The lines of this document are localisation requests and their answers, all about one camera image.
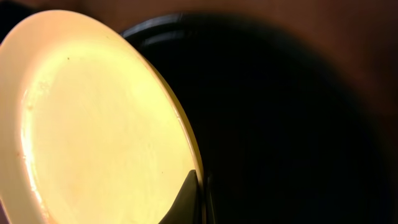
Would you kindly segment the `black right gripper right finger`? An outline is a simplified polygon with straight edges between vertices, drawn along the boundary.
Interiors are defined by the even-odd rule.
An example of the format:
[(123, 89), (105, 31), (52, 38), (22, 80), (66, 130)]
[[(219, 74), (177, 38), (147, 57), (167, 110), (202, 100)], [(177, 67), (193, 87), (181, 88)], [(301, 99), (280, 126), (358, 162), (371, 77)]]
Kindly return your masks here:
[(215, 204), (213, 199), (213, 179), (209, 175), (205, 185), (205, 196), (206, 196), (206, 223), (217, 224)]

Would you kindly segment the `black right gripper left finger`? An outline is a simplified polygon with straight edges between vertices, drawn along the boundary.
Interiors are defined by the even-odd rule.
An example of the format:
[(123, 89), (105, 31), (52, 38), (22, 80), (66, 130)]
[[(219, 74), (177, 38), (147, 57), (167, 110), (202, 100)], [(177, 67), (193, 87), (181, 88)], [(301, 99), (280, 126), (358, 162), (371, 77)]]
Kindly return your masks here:
[(188, 173), (171, 208), (159, 224), (199, 224), (199, 184), (195, 170)]

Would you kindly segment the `yellow plate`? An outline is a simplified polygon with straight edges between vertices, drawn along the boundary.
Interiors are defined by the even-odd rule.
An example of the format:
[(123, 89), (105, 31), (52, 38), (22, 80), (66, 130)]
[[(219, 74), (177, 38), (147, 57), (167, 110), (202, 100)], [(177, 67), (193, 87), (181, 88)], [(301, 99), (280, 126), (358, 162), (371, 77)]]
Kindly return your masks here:
[(203, 166), (161, 74), (97, 20), (52, 10), (1, 43), (1, 205), (9, 223), (159, 223)]

